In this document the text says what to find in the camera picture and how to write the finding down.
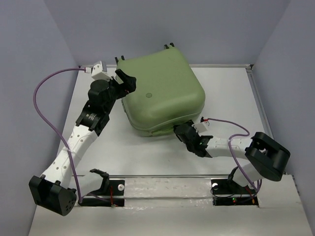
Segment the green hard-shell suitcase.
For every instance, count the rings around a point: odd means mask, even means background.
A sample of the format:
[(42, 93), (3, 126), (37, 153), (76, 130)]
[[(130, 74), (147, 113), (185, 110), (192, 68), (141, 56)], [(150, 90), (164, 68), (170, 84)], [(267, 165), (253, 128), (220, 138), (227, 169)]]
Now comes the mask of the green hard-shell suitcase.
[(139, 136), (168, 135), (204, 108), (205, 91), (173, 43), (150, 55), (117, 58), (116, 68), (136, 78), (136, 90), (122, 99), (122, 106)]

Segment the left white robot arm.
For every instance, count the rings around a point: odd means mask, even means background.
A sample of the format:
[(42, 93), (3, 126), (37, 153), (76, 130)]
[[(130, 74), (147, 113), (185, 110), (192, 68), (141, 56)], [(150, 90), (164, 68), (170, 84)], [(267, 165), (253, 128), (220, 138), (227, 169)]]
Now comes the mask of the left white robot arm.
[(68, 140), (57, 128), (53, 128), (64, 147), (40, 176), (33, 176), (29, 181), (36, 205), (66, 216), (76, 203), (82, 202), (84, 196), (96, 197), (95, 192), (104, 194), (108, 191), (110, 180), (106, 172), (92, 169), (79, 179), (76, 167), (109, 122), (109, 114), (115, 102), (136, 90), (135, 77), (127, 75), (121, 69), (115, 73), (121, 83), (107, 75), (102, 75), (99, 79), (92, 76), (88, 100)]

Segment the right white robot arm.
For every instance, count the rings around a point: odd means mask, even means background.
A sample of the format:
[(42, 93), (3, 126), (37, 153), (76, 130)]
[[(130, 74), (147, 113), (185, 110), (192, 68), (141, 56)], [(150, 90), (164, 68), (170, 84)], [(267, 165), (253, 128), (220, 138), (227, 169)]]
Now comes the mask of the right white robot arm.
[(251, 185), (258, 190), (263, 179), (278, 182), (282, 179), (291, 156), (290, 151), (263, 132), (252, 137), (249, 131), (234, 134), (229, 138), (203, 135), (210, 127), (211, 118), (201, 118), (199, 123), (189, 120), (175, 125), (176, 137), (185, 144), (187, 150), (198, 157), (231, 157), (236, 167), (226, 181), (227, 189), (237, 193)]

